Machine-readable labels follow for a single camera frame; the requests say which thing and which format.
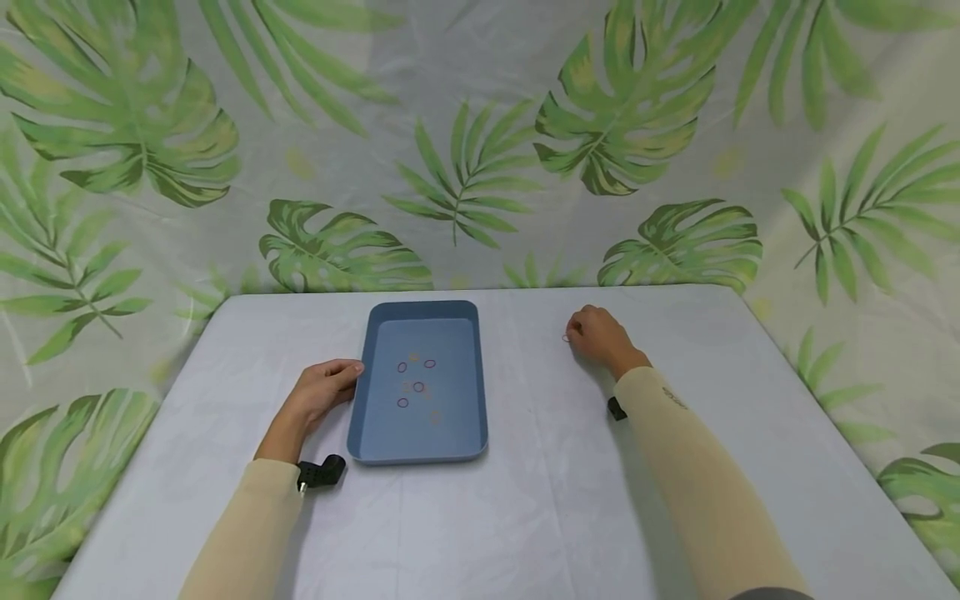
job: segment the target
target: wrist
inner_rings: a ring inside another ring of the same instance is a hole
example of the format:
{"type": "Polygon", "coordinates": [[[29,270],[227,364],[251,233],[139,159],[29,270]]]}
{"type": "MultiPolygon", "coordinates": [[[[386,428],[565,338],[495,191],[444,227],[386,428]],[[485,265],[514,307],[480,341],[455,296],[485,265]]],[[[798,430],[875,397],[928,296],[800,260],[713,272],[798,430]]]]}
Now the wrist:
{"type": "Polygon", "coordinates": [[[271,421],[253,459],[265,458],[295,465],[307,437],[307,420],[294,411],[281,409],[271,421]]]}
{"type": "Polygon", "coordinates": [[[607,362],[607,370],[616,381],[637,367],[652,367],[650,359],[642,350],[631,348],[628,351],[620,352],[607,362]]]}

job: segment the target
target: blue tray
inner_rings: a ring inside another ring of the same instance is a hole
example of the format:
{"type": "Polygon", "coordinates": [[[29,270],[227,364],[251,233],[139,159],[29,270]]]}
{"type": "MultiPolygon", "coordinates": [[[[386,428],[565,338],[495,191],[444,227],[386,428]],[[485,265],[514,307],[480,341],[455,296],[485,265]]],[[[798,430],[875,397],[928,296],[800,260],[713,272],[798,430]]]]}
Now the blue tray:
{"type": "Polygon", "coordinates": [[[477,308],[387,302],[370,313],[347,450],[365,465],[468,461],[487,447],[477,308]]]}

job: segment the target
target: fabric backdrop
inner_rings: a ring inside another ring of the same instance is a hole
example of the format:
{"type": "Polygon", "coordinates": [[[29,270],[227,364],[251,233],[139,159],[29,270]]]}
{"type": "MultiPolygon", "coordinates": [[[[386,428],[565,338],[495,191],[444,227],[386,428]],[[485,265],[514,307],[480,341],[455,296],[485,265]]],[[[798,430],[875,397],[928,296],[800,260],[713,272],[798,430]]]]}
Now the fabric backdrop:
{"type": "Polygon", "coordinates": [[[960,585],[955,3],[0,9],[4,598],[232,294],[677,282],[743,296],[960,585]]]}

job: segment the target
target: beige sleeve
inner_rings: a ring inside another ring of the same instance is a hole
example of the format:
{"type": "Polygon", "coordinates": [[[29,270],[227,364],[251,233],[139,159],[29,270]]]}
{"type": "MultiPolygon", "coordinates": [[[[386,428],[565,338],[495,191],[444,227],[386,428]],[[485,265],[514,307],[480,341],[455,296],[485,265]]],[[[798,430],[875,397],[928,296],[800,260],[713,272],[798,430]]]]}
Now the beige sleeve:
{"type": "Polygon", "coordinates": [[[753,485],[662,375],[633,369],[614,393],[673,517],[700,600],[764,587],[809,594],[753,485]]]}
{"type": "Polygon", "coordinates": [[[269,600],[303,502],[300,468],[255,460],[190,568],[180,600],[269,600]]]}

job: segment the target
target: table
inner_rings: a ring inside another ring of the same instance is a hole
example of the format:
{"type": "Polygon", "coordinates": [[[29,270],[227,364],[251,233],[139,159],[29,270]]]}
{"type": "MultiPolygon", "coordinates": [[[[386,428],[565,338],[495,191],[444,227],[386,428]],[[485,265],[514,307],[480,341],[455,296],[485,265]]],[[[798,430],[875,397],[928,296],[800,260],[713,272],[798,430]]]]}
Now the table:
{"type": "MultiPolygon", "coordinates": [[[[608,307],[756,486],[818,598],[957,598],[741,299],[722,287],[245,296],[214,316],[57,598],[176,597],[300,371],[358,357],[380,302],[477,305],[490,445],[308,496],[277,598],[695,597],[612,382],[561,339],[608,307]]],[[[349,408],[304,460],[347,456],[349,408]]]]}

